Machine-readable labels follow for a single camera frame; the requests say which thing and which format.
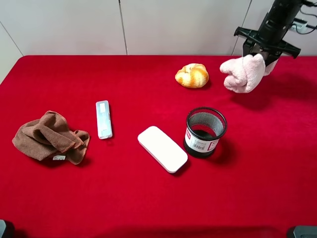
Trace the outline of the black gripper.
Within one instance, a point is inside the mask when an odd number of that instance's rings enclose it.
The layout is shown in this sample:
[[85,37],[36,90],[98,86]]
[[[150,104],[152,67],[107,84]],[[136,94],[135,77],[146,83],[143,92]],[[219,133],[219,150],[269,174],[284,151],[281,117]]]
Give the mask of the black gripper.
[[277,61],[282,53],[296,58],[301,49],[283,40],[294,19],[294,16],[271,16],[267,14],[258,30],[237,27],[234,36],[246,39],[243,43],[243,56],[254,56],[253,49],[258,45],[264,53],[266,66]]

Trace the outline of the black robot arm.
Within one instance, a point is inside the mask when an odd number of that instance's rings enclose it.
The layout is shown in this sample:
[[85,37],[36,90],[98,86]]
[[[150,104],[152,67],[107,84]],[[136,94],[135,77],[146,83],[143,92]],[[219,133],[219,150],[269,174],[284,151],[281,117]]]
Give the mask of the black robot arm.
[[243,56],[262,54],[268,66],[286,54],[296,58],[301,49],[287,43],[283,37],[300,11],[303,0],[275,0],[258,30],[237,27],[234,36],[245,38]]

